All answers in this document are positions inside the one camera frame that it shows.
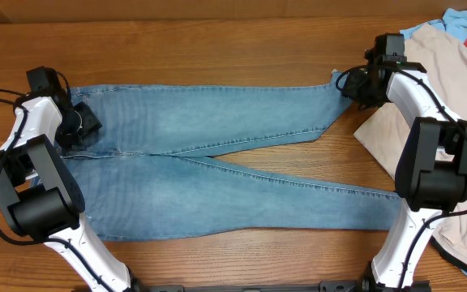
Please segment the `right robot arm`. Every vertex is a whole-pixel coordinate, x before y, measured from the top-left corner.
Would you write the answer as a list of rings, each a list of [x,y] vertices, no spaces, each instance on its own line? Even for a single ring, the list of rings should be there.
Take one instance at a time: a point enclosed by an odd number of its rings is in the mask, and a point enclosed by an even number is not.
[[[459,216],[455,208],[467,200],[467,121],[435,94],[424,66],[408,61],[400,33],[377,36],[365,58],[337,78],[336,88],[360,110],[393,103],[410,131],[395,173],[400,212],[351,289],[429,291],[430,283],[415,281],[413,272],[437,225]]]

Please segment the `light blue denim jeans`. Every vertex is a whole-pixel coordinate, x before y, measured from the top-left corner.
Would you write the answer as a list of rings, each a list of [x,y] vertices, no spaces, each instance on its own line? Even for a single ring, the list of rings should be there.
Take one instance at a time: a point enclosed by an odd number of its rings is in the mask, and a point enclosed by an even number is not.
[[[334,82],[306,87],[103,84],[71,89],[101,128],[62,159],[109,241],[245,228],[388,230],[398,195],[253,170],[220,155],[317,140],[349,107]]]

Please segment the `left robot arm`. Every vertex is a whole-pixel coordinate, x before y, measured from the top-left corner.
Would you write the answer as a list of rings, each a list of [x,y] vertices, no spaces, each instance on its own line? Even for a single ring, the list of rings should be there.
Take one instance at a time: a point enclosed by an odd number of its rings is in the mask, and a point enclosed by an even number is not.
[[[15,94],[15,124],[0,148],[0,238],[46,245],[91,291],[143,291],[92,230],[83,193],[57,150],[80,145],[101,122],[85,103],[72,103],[62,73],[38,67],[27,78],[30,91]]]

